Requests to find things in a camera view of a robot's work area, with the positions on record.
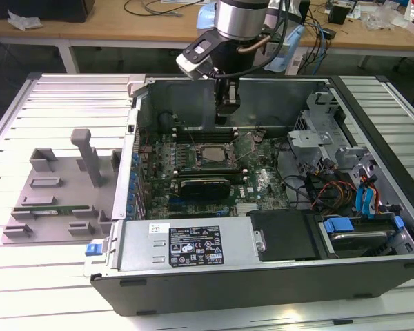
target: laboratory floor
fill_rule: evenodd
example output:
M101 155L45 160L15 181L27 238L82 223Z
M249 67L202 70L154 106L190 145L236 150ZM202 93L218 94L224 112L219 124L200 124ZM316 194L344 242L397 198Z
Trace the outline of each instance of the laboratory floor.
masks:
M0 46L0 118L14 99L29 72L65 72L56 48L51 46ZM83 73L180 73L175 59L179 51L144 48L124 48L120 60L116 48L77 47L75 54ZM318 74L322 75L383 75L409 100L414 98L414 59L402 62L396 72L393 67L400 58L372 57L364 69L357 67L359 56L329 54ZM313 67L307 68L310 74Z

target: slotted aluminum surface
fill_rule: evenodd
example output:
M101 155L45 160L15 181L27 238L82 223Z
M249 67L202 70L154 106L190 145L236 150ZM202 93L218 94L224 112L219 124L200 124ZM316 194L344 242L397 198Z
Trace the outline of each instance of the slotted aluminum surface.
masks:
M44 75L25 84L10 107L15 112L1 123L0 236L30 171L34 146L55 146L57 155L77 156L68 141L76 127L90 128L100 155L120 146L130 103L127 79ZM84 248L0 243L0 330L414 330L414 280L376 299L121 317L83 276ZM334 325L334 319L353 324Z
M414 178L414 108L387 82L375 77L342 77L379 133ZM364 145L353 124L346 126L359 145Z

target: warning label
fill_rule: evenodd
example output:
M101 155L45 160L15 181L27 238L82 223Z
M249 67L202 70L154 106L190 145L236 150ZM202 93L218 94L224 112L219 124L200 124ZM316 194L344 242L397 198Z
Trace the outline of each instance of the warning label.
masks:
M169 229L172 267L224 264L219 226Z

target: motherboard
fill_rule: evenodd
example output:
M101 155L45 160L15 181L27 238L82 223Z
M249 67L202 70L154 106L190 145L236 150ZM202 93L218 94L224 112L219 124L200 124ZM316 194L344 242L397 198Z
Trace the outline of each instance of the motherboard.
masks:
M200 136L143 130L140 140L145 219L236 217L288 208L273 167L279 139L265 139L263 131Z

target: circuit board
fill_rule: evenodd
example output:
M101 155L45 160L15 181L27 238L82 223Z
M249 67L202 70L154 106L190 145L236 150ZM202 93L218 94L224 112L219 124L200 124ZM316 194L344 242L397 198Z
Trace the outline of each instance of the circuit board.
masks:
M170 135L142 139L144 180L151 186L146 204L147 219L245 216L250 210L288 208L288 198L273 168L275 140L255 141L255 132L243 132L230 143L178 144ZM229 195L220 201L187 201L179 195L178 177L190 172L190 179L206 178L206 171L240 170L232 177Z

